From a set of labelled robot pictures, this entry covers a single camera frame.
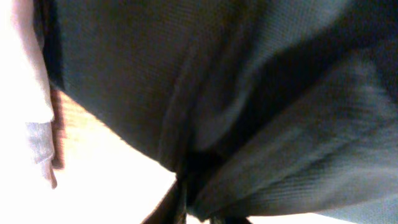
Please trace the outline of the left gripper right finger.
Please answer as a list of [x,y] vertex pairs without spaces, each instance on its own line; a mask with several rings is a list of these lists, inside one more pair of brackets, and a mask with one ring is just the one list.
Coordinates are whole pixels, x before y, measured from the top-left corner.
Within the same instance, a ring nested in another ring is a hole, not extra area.
[[212,217],[210,224],[252,224],[247,218],[241,217]]

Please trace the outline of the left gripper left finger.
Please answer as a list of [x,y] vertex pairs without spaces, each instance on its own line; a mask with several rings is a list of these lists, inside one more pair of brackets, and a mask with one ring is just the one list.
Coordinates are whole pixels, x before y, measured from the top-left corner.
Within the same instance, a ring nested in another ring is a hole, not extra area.
[[187,183],[176,180],[142,224],[186,224]]

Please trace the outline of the black t-shirt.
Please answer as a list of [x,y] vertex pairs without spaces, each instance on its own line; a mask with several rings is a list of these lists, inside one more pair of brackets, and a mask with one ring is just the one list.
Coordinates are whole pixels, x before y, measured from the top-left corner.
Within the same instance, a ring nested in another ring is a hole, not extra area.
[[45,3],[51,83],[186,182],[187,215],[397,222],[396,1]]

